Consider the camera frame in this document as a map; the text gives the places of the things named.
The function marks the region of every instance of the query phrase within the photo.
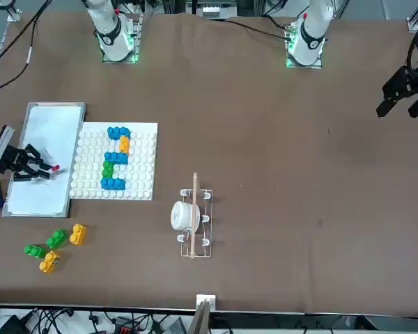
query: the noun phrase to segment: black cable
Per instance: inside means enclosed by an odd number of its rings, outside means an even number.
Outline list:
[[[295,18],[298,19],[299,16],[302,15],[304,13],[304,11],[306,11],[308,9],[308,7],[309,7],[309,5],[307,7],[305,7],[304,9],[302,9],[302,11],[299,14],[297,14],[297,16]]]
[[[162,318],[161,320],[160,320],[160,322],[158,322],[159,324],[161,324],[167,317],[168,317],[169,315],[166,315],[164,318]]]
[[[28,29],[29,25],[31,23],[33,24],[33,29],[32,29],[32,32],[31,32],[31,42],[30,42],[29,50],[28,50],[28,57],[26,58],[26,63],[24,65],[24,67],[22,68],[20,73],[17,74],[15,77],[13,77],[11,80],[7,81],[6,83],[1,84],[0,89],[6,87],[7,85],[11,84],[15,80],[19,79],[22,76],[22,74],[26,71],[26,69],[28,68],[28,64],[29,64],[29,60],[31,59],[31,52],[32,52],[32,49],[33,49],[33,44],[34,44],[34,33],[36,32],[36,24],[37,24],[40,16],[42,15],[42,13],[45,11],[45,9],[48,7],[48,5],[51,2],[52,2],[52,0],[46,0],[44,2],[44,4],[42,5],[42,7],[40,7],[38,12],[31,18],[29,23],[22,29],[22,31],[20,31],[20,33],[17,35],[17,37],[0,53],[0,58],[1,58],[10,49],[10,47],[22,36],[22,34]]]
[[[29,22],[23,27],[23,29],[17,34],[17,36],[12,40],[11,43],[9,43],[9,45],[0,53],[0,59],[1,57],[3,57],[6,52],[9,51],[9,49],[19,40],[19,38],[22,37],[22,35],[24,34],[24,32],[29,28],[29,26],[31,26],[31,24],[36,21],[41,15],[42,13],[45,11],[45,9],[47,9],[48,5],[52,2],[52,0],[45,0],[45,2],[43,3],[43,5],[41,5],[41,7],[39,8],[39,10],[34,14],[34,16],[29,20]]]
[[[281,8],[283,8],[286,3],[288,2],[288,0],[280,0],[279,2],[277,2],[275,5],[273,5],[273,7],[271,7],[271,9],[269,9],[269,11],[267,11],[265,14],[263,14],[262,16],[266,16],[269,13],[271,13],[278,5],[282,4]]]
[[[109,315],[107,314],[107,312],[104,311],[105,316],[108,318],[108,320],[114,325],[116,323],[116,319],[112,319],[111,317],[109,317]]]
[[[256,31],[256,32],[258,32],[258,33],[262,33],[262,34],[264,34],[264,35],[268,35],[268,36],[271,36],[271,37],[274,37],[274,38],[278,38],[278,39],[280,39],[280,40],[286,40],[286,41],[288,41],[288,42],[290,42],[291,41],[291,39],[289,38],[289,37],[285,37],[285,36],[280,36],[280,35],[275,35],[275,34],[273,34],[273,33],[267,33],[266,31],[262,31],[262,30],[259,30],[259,29],[256,29],[256,28],[253,28],[252,26],[247,26],[246,24],[243,24],[243,23],[239,23],[239,22],[235,22],[235,21],[223,21],[223,22],[229,22],[229,23],[232,23],[232,24],[237,24],[238,26],[242,26],[243,28],[246,28],[246,29],[250,29],[250,30],[252,30],[252,31]]]
[[[281,24],[279,24],[279,23],[277,23],[276,22],[276,20],[275,19],[273,19],[271,16],[269,16],[269,15],[264,15],[263,17],[266,17],[267,19],[269,19],[271,22],[272,22],[272,24],[274,24],[277,28],[280,28],[280,29],[285,29],[288,25],[287,24],[284,24],[283,26],[281,25]]]

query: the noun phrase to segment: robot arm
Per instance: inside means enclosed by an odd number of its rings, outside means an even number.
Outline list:
[[[288,50],[296,63],[310,66],[318,60],[333,14],[331,0],[310,0],[305,15],[295,23],[297,34]]]
[[[111,0],[82,0],[98,32],[101,49],[111,61],[123,60],[134,49],[133,21],[117,15]]]

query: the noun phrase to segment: white pegboard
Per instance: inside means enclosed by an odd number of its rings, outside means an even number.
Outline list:
[[[113,178],[125,180],[125,190],[107,191],[100,181],[105,152],[119,152],[119,141],[108,136],[109,127],[130,130],[128,165],[114,165]],[[157,123],[84,122],[76,144],[70,183],[72,199],[152,200],[155,181]]]

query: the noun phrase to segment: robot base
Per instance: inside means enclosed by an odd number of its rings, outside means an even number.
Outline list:
[[[140,14],[138,22],[133,22],[133,33],[127,37],[127,41],[133,44],[133,50],[120,61],[110,60],[105,53],[102,51],[102,62],[103,63],[124,63],[124,64],[136,64],[139,60],[139,46],[141,44],[141,31],[142,31],[143,14]]]
[[[285,30],[285,37],[291,38],[293,40],[297,34],[297,22],[292,22],[290,27]],[[322,68],[322,47],[320,48],[320,53],[318,60],[312,63],[311,65],[305,66],[300,65],[295,59],[289,54],[288,50],[292,47],[292,42],[285,41],[286,48],[286,67],[304,67],[304,68]]]

